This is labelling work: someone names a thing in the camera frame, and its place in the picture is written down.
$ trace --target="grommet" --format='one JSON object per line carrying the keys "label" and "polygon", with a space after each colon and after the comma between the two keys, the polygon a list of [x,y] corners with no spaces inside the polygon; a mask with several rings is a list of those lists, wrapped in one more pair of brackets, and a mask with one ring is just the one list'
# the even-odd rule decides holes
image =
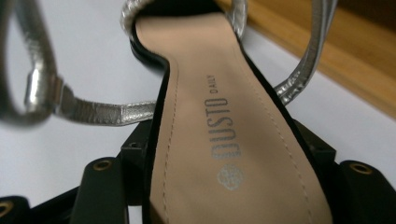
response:
{"label": "grommet", "polygon": [[349,165],[349,167],[352,170],[354,170],[355,172],[358,172],[358,173],[363,174],[363,175],[370,175],[370,174],[373,173],[373,170],[370,169],[370,167],[368,167],[368,166],[366,166],[364,164],[361,164],[361,163],[356,163],[356,162],[355,163],[351,163]]}
{"label": "grommet", "polygon": [[14,203],[12,201],[0,202],[0,217],[5,216],[12,210]]}
{"label": "grommet", "polygon": [[140,144],[137,142],[132,142],[132,143],[128,144],[128,147],[140,147]]}
{"label": "grommet", "polygon": [[104,171],[104,170],[110,168],[111,164],[112,164],[112,161],[109,161],[109,160],[99,161],[93,165],[93,170]]}

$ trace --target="brand logo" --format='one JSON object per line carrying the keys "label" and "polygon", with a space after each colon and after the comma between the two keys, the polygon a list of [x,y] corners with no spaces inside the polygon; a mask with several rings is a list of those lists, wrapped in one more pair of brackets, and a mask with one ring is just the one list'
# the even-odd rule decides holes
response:
{"label": "brand logo", "polygon": [[242,171],[232,164],[225,164],[218,173],[219,183],[229,190],[238,189],[243,179]]}
{"label": "brand logo", "polygon": [[[232,112],[226,98],[221,97],[214,76],[207,76],[209,93],[213,96],[205,100],[206,124],[211,156],[222,163],[242,156],[233,125]],[[242,171],[232,164],[225,164],[218,173],[218,181],[228,190],[239,188],[243,180]]]}

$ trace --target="white surface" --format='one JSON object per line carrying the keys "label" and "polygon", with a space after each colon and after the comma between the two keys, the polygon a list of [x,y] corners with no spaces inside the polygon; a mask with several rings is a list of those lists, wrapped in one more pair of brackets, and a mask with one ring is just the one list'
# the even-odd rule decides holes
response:
{"label": "white surface", "polygon": [[[59,73],[75,95],[112,104],[156,98],[161,76],[133,56],[119,26],[123,0],[40,3]],[[250,29],[244,45],[273,85],[298,62]],[[10,85],[22,107],[30,63],[15,22],[8,32],[7,60]],[[288,110],[337,149],[337,161],[367,162],[396,186],[394,119],[321,74]],[[77,186],[85,165],[116,156],[133,129],[84,126],[55,117],[29,129],[0,123],[0,197],[22,195],[34,206]]]}

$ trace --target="sandal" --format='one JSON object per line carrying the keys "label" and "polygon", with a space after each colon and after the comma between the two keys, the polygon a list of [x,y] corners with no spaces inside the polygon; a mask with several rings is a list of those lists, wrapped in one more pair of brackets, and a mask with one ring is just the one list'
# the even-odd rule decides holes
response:
{"label": "sandal", "polygon": [[134,54],[166,69],[148,142],[144,223],[332,223],[309,149],[219,7],[129,4],[138,9],[125,23]]}

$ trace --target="leather insole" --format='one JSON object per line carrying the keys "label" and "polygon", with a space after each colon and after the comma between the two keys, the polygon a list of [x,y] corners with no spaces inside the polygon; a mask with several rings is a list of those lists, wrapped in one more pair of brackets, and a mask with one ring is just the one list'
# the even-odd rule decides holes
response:
{"label": "leather insole", "polygon": [[223,14],[140,18],[136,31],[170,64],[154,223],[332,223],[311,164]]}

